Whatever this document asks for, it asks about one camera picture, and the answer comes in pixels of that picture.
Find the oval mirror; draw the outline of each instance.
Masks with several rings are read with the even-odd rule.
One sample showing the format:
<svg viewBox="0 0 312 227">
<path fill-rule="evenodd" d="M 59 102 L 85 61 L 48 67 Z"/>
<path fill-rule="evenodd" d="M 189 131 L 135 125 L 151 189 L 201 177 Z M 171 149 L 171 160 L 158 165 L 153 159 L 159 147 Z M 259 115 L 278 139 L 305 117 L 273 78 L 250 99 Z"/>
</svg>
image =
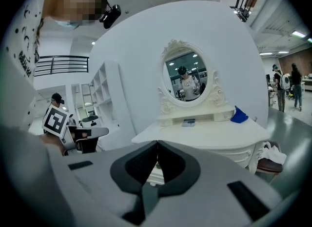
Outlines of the oval mirror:
<svg viewBox="0 0 312 227">
<path fill-rule="evenodd" d="M 207 84 L 204 61 L 193 50 L 185 47 L 173 49 L 165 57 L 163 77 L 166 89 L 177 100 L 196 100 Z"/>
</svg>

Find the black camera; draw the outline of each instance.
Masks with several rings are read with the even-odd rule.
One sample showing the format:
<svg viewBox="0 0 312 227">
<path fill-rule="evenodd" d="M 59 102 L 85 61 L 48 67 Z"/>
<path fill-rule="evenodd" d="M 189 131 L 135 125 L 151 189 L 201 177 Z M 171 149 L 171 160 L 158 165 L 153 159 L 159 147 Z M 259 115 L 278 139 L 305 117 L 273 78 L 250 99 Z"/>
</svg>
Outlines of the black camera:
<svg viewBox="0 0 312 227">
<path fill-rule="evenodd" d="M 109 6 L 109 10 L 105 11 L 103 16 L 98 20 L 103 23 L 105 29 L 110 28 L 113 23 L 118 19 L 121 15 L 121 8 L 119 5 L 114 5 L 113 7 Z"/>
</svg>

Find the jeans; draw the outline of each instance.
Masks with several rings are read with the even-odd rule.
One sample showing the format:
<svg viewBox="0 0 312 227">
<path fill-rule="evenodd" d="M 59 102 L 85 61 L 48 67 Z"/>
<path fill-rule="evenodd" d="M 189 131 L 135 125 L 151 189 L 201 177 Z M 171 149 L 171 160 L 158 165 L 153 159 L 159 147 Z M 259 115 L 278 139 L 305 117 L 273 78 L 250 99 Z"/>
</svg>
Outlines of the jeans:
<svg viewBox="0 0 312 227">
<path fill-rule="evenodd" d="M 294 86 L 294 107 L 297 107 L 297 102 L 299 99 L 299 106 L 302 105 L 302 88 L 300 84 L 295 84 Z"/>
<path fill-rule="evenodd" d="M 284 112 L 285 109 L 285 90 L 277 90 L 278 110 Z"/>
</svg>

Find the white mirror frame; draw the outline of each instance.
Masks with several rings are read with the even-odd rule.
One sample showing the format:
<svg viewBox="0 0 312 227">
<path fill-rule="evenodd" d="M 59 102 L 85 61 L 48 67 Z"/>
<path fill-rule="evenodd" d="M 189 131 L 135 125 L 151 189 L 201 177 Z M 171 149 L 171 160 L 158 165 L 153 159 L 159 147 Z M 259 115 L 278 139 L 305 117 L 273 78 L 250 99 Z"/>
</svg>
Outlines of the white mirror frame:
<svg viewBox="0 0 312 227">
<path fill-rule="evenodd" d="M 196 100 L 184 102 L 173 97 L 167 90 L 163 68 L 168 54 L 178 48 L 188 48 L 195 52 L 203 60 L 207 70 L 207 85 L 202 95 Z M 217 71 L 212 69 L 213 64 L 205 54 L 196 46 L 184 41 L 171 40 L 161 54 L 158 73 L 159 73 L 159 98 L 160 113 L 157 122 L 161 126 L 173 125 L 174 119 L 197 117 L 213 114 L 214 121 L 226 121 L 231 119 L 234 114 L 234 107 L 227 104 L 223 91 L 219 86 Z"/>
</svg>

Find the white dressing table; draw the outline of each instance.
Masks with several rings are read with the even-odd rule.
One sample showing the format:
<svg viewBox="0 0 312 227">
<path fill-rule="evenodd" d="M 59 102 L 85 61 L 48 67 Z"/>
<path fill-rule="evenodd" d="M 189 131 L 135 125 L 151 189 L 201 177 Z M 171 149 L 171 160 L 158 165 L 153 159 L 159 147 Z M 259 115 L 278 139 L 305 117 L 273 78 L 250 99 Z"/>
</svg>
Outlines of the white dressing table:
<svg viewBox="0 0 312 227">
<path fill-rule="evenodd" d="M 206 88 L 200 97 L 191 102 L 176 100 L 163 82 L 166 56 L 180 47 L 187 47 L 198 54 L 207 69 Z M 217 71 L 211 67 L 208 58 L 196 46 L 172 40 L 162 53 L 158 70 L 161 114 L 151 126 L 135 136 L 132 142 L 137 144 L 163 140 L 185 144 L 226 156 L 255 173 L 263 142 L 268 140 L 270 135 L 251 118 L 240 124 L 230 121 L 234 115 L 234 107 L 225 100 L 218 83 Z M 195 125 L 182 126 L 184 119 L 195 119 Z M 161 170 L 154 168 L 148 181 L 163 184 Z"/>
</svg>

